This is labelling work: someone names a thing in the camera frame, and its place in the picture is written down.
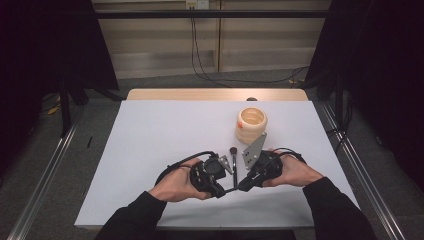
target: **person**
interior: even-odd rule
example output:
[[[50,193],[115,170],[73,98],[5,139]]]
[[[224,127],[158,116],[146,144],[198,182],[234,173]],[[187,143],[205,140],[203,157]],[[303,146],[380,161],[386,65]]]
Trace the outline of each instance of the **person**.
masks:
[[[127,207],[118,209],[97,234],[96,240],[153,239],[167,202],[210,198],[210,193],[199,192],[190,183],[190,167],[198,161],[194,158],[181,164]],[[330,179],[291,155],[282,156],[281,161],[282,174],[262,185],[303,187],[312,211],[316,239],[377,239],[364,214]]]

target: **person's left arm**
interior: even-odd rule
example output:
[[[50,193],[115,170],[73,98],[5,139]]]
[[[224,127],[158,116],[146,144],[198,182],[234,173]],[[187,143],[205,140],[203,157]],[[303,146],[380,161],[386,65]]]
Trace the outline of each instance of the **person's left arm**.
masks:
[[[96,240],[151,239],[167,202],[209,198],[210,193],[197,191],[190,182],[190,167],[199,161],[194,158],[183,163],[128,207],[118,209],[100,230]]]

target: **black sweater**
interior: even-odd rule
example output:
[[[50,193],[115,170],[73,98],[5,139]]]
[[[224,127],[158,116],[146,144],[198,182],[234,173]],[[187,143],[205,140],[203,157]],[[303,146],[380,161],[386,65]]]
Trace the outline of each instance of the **black sweater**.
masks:
[[[324,177],[303,188],[312,210],[317,239],[377,239],[370,223],[352,201]],[[166,202],[143,192],[128,207],[118,209],[97,240],[152,239]]]

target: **power socket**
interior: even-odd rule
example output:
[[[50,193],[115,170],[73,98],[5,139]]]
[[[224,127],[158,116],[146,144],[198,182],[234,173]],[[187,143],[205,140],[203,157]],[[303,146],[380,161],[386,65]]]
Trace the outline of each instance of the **power socket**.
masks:
[[[197,9],[208,10],[209,0],[197,0]]]
[[[186,0],[186,9],[187,10],[197,9],[197,0]]]

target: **hand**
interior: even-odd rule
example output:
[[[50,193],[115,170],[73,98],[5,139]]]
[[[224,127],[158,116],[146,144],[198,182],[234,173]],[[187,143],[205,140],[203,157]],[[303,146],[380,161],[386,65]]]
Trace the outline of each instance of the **hand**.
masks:
[[[198,158],[193,158],[181,167],[166,175],[149,193],[167,202],[180,202],[187,198],[205,200],[211,197],[210,193],[199,192],[190,182],[190,168],[198,163]]]
[[[321,173],[297,160],[292,155],[283,155],[280,159],[283,162],[283,173],[277,178],[264,181],[262,183],[263,187],[275,187],[282,184],[304,187],[323,178]]]

